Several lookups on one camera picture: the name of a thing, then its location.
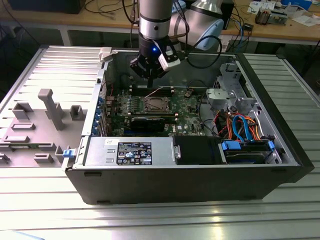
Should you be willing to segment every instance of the sticker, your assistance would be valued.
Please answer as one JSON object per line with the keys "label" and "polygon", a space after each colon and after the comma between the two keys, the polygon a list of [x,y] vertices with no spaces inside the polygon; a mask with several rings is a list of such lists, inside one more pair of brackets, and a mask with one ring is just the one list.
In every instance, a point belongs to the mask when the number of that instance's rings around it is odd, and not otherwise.
{"label": "sticker", "polygon": [[118,165],[152,165],[151,142],[119,142],[119,139],[112,140],[118,140],[116,161]]}
{"label": "sticker", "polygon": [[29,146],[14,146],[14,145],[11,145],[10,148],[11,149],[29,149]]}
{"label": "sticker", "polygon": [[119,142],[120,142],[120,139],[111,138],[111,139],[106,139],[104,142],[104,145],[118,145]]}

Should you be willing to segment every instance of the metal slotted surface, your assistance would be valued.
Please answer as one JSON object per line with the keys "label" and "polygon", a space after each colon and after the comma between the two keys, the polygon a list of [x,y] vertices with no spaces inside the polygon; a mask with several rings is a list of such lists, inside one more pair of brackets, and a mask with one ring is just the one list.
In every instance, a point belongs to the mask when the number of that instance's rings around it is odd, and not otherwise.
{"label": "metal slotted surface", "polygon": [[320,161],[319,98],[287,61],[275,55],[245,57],[310,160]]}
{"label": "metal slotted surface", "polygon": [[[270,92],[281,92],[269,87]],[[291,88],[293,93],[304,93]],[[282,110],[288,121],[291,115],[297,116],[295,121],[304,120],[305,114],[289,109]],[[298,109],[313,113],[304,105]],[[0,168],[0,229],[46,240],[320,238],[318,148],[307,150],[316,167],[313,172],[252,201],[87,205],[60,168]]]}
{"label": "metal slotted surface", "polygon": [[101,69],[98,47],[49,46],[40,49],[18,79],[19,85],[0,113],[0,138],[15,115],[11,109],[17,102],[28,102],[33,109],[46,109],[38,99],[40,89],[50,88],[53,100],[63,110],[81,105],[87,110],[97,73]]}

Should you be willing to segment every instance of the wooden table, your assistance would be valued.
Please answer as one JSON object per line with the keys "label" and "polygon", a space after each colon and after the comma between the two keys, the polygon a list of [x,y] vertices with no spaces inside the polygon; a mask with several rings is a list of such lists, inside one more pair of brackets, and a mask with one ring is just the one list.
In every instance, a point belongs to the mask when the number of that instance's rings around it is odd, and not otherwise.
{"label": "wooden table", "polygon": [[[116,0],[99,0],[99,5],[116,3]],[[131,0],[126,0],[126,5],[131,4]],[[271,42],[271,43],[287,43],[287,44],[302,44],[302,45],[315,45],[320,39],[320,26],[314,25],[311,27],[304,26],[291,19],[288,19],[286,25],[258,25],[255,24],[254,14],[247,13],[247,6],[249,0],[235,0],[237,9],[246,23],[254,25],[250,41],[253,42]],[[85,9],[79,14],[65,14],[55,12],[34,12],[34,11],[14,11],[10,5],[6,4],[11,14],[24,26],[29,28],[45,28],[57,29],[61,33],[64,45],[72,45],[69,36],[69,30],[78,31],[96,31],[96,32],[114,32],[114,33],[129,33],[130,23],[126,19],[122,9],[114,12],[114,19],[102,16],[97,13],[89,12]],[[117,5],[105,7],[105,11],[118,9],[122,5],[119,2]],[[97,11],[97,6],[93,2],[88,8]],[[320,7],[311,6],[310,11],[320,12]],[[19,26],[10,15],[6,12],[2,3],[0,2],[0,21],[2,26]],[[236,26],[230,22],[228,29],[223,30],[221,33],[222,41],[228,42],[234,39],[238,30]]]}

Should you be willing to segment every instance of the blue drive bracket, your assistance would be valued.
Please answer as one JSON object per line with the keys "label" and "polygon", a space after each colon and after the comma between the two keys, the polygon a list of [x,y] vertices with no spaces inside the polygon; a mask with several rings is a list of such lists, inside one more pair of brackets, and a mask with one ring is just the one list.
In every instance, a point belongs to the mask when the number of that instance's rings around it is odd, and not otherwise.
{"label": "blue drive bracket", "polygon": [[269,145],[269,147],[270,147],[270,149],[273,151],[273,150],[275,150],[275,144],[272,142],[272,141],[268,141],[268,145]]}
{"label": "blue drive bracket", "polygon": [[222,150],[241,150],[241,145],[238,141],[224,141],[221,145]]}
{"label": "blue drive bracket", "polygon": [[64,150],[62,156],[64,158],[70,158],[73,159],[77,156],[78,148],[68,149]]}

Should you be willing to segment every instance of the warning label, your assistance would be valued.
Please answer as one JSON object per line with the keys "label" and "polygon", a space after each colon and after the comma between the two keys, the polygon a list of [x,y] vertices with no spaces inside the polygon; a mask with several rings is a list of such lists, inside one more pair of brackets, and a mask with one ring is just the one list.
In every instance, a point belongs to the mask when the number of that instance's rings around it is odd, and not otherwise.
{"label": "warning label", "polygon": [[119,142],[116,164],[152,165],[151,142]]}

